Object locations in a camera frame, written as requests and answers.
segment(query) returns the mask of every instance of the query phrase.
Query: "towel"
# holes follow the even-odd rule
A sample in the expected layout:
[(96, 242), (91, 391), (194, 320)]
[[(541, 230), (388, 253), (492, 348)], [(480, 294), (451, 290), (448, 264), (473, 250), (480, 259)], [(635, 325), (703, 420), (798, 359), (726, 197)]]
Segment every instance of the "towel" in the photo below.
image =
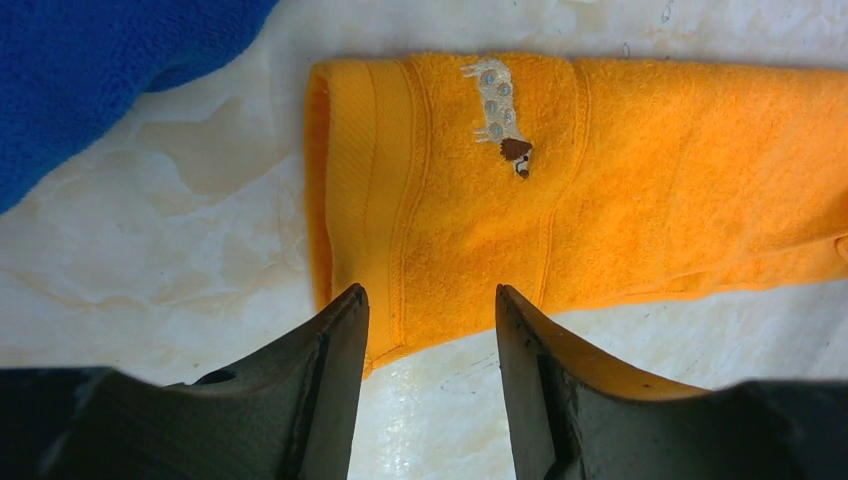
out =
[(0, 2), (0, 214), (143, 92), (223, 67), (277, 0)]
[(499, 283), (558, 313), (848, 277), (845, 73), (335, 60), (305, 142), (315, 300), (368, 289), (366, 371), (492, 328)]

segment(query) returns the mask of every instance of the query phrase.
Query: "blue towel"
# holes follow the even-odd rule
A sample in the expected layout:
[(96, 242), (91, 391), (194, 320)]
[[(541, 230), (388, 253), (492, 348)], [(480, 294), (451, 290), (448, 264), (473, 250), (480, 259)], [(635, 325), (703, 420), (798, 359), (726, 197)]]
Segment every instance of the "blue towel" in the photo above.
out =
[(0, 214), (141, 93), (232, 60), (276, 2), (0, 1)]

